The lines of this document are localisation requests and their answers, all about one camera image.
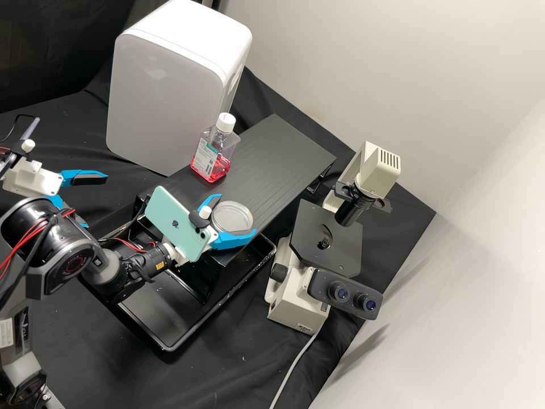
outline petri dish lid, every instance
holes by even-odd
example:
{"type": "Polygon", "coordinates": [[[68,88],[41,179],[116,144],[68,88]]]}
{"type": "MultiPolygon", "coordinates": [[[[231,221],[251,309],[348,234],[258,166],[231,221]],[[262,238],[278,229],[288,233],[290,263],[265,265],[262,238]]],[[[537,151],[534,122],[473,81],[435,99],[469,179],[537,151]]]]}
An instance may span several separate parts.
{"type": "Polygon", "coordinates": [[[212,224],[224,232],[250,230],[254,216],[250,209],[234,201],[221,201],[212,211],[212,224]]]}

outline pink liquid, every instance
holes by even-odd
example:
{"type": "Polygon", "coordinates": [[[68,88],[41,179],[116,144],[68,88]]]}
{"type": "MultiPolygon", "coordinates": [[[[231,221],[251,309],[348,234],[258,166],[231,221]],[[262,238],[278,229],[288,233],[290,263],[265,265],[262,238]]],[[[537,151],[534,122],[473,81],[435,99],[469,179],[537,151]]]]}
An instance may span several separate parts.
{"type": "Polygon", "coordinates": [[[224,158],[222,155],[218,155],[216,162],[214,163],[214,167],[212,169],[212,173],[209,177],[206,175],[203,175],[201,172],[199,172],[194,166],[193,161],[195,160],[195,156],[191,159],[191,169],[196,171],[200,176],[203,177],[207,182],[214,183],[219,178],[225,176],[227,172],[229,172],[229,169],[231,168],[231,161],[224,158]]]}

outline black fabric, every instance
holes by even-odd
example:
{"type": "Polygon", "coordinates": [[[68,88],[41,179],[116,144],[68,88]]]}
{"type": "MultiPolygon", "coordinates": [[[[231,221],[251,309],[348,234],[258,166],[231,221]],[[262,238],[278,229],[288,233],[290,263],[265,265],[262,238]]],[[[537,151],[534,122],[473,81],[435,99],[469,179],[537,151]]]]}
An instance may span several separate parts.
{"type": "MultiPolygon", "coordinates": [[[[107,94],[99,97],[107,101],[107,94]]],[[[41,116],[34,158],[48,169],[96,168],[110,175],[104,186],[76,186],[61,192],[92,226],[102,230],[126,221],[135,195],[162,178],[107,150],[106,110],[98,98],[83,91],[17,111],[41,116]]],[[[343,169],[353,155],[247,70],[233,112],[239,132],[277,113],[337,156],[334,171],[343,169]]],[[[0,115],[0,130],[9,129],[15,113],[0,115]]],[[[322,186],[317,195],[304,193],[302,197],[319,202],[326,192],[322,186]]],[[[5,192],[0,195],[3,208],[17,200],[5,192]]],[[[359,279],[380,290],[389,284],[434,215],[398,185],[390,197],[395,207],[391,216],[369,212],[362,220],[364,273],[359,279]]],[[[289,233],[296,209],[294,201],[265,234],[277,240],[289,233]]],[[[115,317],[80,282],[72,280],[45,301],[33,303],[34,350],[48,372],[50,387],[67,408],[266,408],[308,341],[308,336],[267,320],[266,282],[267,267],[179,352],[166,356],[151,349],[141,332],[129,330],[120,321],[122,316],[115,317]]],[[[277,407],[307,407],[361,324],[332,310],[277,407]]]]}
{"type": "Polygon", "coordinates": [[[0,112],[81,90],[112,53],[134,0],[0,4],[0,112]]]}

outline label sticker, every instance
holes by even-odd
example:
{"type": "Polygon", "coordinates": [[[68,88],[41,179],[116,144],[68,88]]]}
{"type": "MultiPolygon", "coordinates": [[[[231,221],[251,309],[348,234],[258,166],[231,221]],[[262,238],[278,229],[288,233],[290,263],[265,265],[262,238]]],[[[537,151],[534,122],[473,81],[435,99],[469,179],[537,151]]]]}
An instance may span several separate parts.
{"type": "Polygon", "coordinates": [[[193,159],[193,167],[202,175],[210,177],[214,169],[217,154],[217,149],[201,138],[195,152],[195,158],[193,159]]]}
{"type": "Polygon", "coordinates": [[[304,326],[303,324],[297,324],[296,325],[297,329],[301,332],[304,332],[304,333],[311,333],[312,332],[312,329],[309,328],[309,327],[306,327],[304,326]]]}
{"type": "Polygon", "coordinates": [[[13,345],[13,322],[11,318],[0,321],[0,348],[13,345]]]}

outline white cap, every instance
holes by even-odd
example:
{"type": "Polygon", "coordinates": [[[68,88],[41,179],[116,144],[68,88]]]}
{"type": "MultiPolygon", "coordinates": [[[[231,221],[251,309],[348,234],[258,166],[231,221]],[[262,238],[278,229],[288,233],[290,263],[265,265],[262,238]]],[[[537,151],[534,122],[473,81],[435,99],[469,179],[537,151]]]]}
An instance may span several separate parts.
{"type": "Polygon", "coordinates": [[[221,132],[231,133],[233,132],[234,123],[237,120],[233,115],[228,112],[222,112],[220,116],[217,117],[216,128],[221,132]]]}
{"type": "Polygon", "coordinates": [[[202,219],[208,219],[212,214],[212,208],[210,206],[203,206],[199,211],[199,216],[202,219]]]}
{"type": "Polygon", "coordinates": [[[36,143],[32,139],[25,139],[25,141],[21,144],[21,149],[26,153],[30,153],[35,146],[36,143]]]}

